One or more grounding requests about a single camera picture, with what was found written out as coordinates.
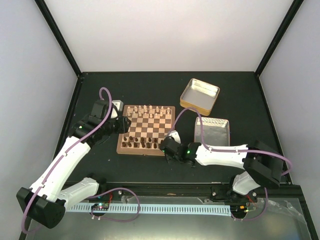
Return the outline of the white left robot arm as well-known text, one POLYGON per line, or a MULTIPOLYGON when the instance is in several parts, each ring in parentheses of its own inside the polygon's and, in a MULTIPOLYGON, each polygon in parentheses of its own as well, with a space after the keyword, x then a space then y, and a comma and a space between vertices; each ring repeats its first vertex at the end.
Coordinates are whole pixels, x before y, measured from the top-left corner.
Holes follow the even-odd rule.
POLYGON ((97 100, 91 113, 73 126, 62 149, 46 171, 29 188, 18 190, 16 198, 25 218, 29 217, 52 229, 74 205, 91 196, 101 200, 107 195, 105 180, 94 179, 93 175, 66 189, 63 186, 93 146, 111 134, 128 132, 131 121, 121 116, 123 108, 121 100, 97 100))

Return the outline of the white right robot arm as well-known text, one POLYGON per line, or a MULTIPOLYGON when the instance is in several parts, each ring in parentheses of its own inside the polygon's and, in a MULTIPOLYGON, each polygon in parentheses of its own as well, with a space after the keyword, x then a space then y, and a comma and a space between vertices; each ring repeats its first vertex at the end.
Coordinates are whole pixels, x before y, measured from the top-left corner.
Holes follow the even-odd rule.
POLYGON ((159 143, 159 149, 168 162, 243 170, 231 178, 228 189, 222 192, 222 201, 243 203, 259 187, 277 189, 280 186, 283 160, 280 155, 266 151, 270 148, 259 141, 253 146, 206 146, 200 142, 186 145, 168 136, 159 143))

